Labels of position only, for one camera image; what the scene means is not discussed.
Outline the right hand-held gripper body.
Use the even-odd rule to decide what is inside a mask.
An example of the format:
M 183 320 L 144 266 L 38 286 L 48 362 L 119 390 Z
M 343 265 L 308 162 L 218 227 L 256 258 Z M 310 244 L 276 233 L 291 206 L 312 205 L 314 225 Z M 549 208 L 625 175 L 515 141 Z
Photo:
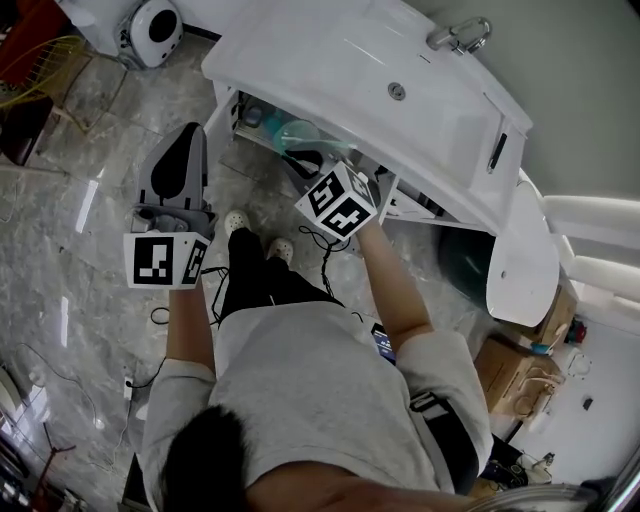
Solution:
M 376 214 L 368 178 L 345 163 L 337 163 L 295 204 L 312 224 L 347 241 Z

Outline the clear glass cup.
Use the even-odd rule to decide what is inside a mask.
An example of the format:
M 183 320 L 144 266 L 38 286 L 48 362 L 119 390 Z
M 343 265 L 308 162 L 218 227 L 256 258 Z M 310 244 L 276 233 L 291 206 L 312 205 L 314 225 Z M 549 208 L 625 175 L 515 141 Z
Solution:
M 273 135 L 272 145 L 276 153 L 283 155 L 287 149 L 320 138 L 319 129 L 307 120 L 296 119 L 282 125 Z

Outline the white bathroom vanity cabinet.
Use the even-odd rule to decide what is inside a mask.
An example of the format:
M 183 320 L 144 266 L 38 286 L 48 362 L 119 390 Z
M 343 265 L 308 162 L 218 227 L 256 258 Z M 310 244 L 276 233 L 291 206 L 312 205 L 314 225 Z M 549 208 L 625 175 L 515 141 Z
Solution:
M 356 149 L 340 147 L 336 140 L 306 120 L 227 86 L 216 95 L 216 101 L 217 106 L 205 123 L 209 157 L 213 161 L 222 158 L 234 139 L 247 139 L 278 156 L 280 168 L 298 197 L 342 161 L 363 172 L 368 179 L 380 221 L 392 219 L 479 232 L 487 230 L 475 222 L 457 219 L 391 170 Z M 291 126 L 294 133 L 303 135 L 302 142 L 289 149 L 280 149 L 273 143 L 269 126 L 277 129 Z

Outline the person's left forearm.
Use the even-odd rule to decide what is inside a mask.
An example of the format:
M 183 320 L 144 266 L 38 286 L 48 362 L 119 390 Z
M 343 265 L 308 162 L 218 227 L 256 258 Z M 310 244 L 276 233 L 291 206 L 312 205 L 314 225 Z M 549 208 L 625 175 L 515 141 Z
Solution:
M 215 371 L 212 329 L 201 279 L 193 289 L 169 292 L 166 358 Z

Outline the person's right forearm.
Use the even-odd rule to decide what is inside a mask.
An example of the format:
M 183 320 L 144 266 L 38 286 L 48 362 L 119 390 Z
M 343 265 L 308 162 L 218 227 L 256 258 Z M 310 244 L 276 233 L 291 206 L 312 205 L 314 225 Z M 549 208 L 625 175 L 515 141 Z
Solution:
M 356 237 L 377 313 L 392 350 L 398 352 L 408 340 L 433 331 L 428 310 L 379 222 L 371 220 Z

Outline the white vanity sink cabinet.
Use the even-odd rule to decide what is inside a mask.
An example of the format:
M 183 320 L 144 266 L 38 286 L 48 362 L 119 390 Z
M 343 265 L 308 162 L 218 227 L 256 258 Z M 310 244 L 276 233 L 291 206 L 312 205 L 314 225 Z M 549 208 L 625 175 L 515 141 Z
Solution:
M 532 121 L 474 55 L 429 48 L 435 30 L 403 0 L 252 0 L 202 71 L 356 144 L 457 219 L 497 234 Z M 389 96 L 392 82 L 403 101 Z

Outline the person's white left shoe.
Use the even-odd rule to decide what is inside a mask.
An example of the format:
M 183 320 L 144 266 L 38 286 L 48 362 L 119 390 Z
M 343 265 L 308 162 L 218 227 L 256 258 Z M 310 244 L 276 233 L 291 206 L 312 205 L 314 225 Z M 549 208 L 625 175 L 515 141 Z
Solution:
M 240 229 L 251 229 L 248 215 L 241 210 L 229 211 L 224 219 L 224 229 L 228 238 Z

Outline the white cabinet drawer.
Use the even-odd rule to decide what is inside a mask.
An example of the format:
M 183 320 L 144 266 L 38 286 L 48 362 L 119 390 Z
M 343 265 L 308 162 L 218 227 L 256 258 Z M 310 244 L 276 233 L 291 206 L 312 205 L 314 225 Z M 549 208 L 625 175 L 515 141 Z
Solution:
M 399 179 L 397 189 L 387 212 L 388 217 L 423 221 L 443 217 L 445 210 L 424 193 Z

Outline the person's black trousers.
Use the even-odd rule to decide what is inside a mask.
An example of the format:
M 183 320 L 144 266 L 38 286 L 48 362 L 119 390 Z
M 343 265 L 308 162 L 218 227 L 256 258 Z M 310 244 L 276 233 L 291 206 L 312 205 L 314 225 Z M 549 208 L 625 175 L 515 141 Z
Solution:
M 228 242 L 229 277 L 221 320 L 240 310 L 305 302 L 342 306 L 326 291 L 291 270 L 284 259 L 267 258 L 259 237 L 248 228 L 232 232 Z

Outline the white capsule pet carrier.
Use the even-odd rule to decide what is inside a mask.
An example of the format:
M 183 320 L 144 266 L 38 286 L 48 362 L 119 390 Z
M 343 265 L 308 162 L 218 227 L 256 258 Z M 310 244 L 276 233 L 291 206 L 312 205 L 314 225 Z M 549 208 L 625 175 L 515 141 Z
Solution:
M 127 70 L 157 68 L 183 34 L 182 18 L 170 0 L 141 0 L 116 28 L 117 59 Z

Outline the white floor-standing appliance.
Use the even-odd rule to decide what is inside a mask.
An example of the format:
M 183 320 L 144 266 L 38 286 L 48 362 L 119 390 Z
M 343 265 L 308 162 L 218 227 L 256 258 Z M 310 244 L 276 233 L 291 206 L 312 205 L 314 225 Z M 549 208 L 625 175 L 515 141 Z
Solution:
M 142 0 L 55 0 L 99 53 L 116 57 L 116 28 Z

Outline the white freestanding bathtub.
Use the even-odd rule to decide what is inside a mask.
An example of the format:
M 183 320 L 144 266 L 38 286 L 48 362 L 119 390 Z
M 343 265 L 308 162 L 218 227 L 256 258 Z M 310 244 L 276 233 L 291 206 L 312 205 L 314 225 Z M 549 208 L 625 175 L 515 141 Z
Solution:
M 540 194 L 521 177 L 501 233 L 446 227 L 437 261 L 442 275 L 497 320 L 537 326 L 548 313 L 559 282 L 559 255 Z

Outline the chrome faucet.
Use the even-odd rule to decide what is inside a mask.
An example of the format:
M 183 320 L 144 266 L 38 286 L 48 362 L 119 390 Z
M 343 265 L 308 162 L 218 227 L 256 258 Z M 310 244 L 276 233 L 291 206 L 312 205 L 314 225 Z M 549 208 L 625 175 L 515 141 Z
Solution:
M 480 29 L 479 36 L 465 42 L 463 36 L 472 29 Z M 473 54 L 485 46 L 492 35 L 492 24 L 485 17 L 469 18 L 459 24 L 441 28 L 426 37 L 426 44 L 434 51 L 449 47 L 460 55 Z

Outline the black waist bag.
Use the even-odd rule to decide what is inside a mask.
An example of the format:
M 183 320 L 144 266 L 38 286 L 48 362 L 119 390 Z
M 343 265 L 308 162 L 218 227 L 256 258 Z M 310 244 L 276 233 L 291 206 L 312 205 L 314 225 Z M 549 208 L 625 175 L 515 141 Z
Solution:
M 479 475 L 479 459 L 469 432 L 451 404 L 429 392 L 410 402 L 410 417 L 443 492 L 468 494 Z

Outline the black equipment pile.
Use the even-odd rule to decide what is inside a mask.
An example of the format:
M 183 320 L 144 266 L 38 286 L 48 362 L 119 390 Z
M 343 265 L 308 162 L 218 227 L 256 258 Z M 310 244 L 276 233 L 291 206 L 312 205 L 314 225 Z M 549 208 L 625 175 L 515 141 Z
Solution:
M 552 475 L 549 468 L 554 459 L 553 452 L 547 453 L 541 459 L 536 459 L 497 436 L 493 436 L 489 461 L 480 477 L 490 481 L 494 490 L 550 484 Z

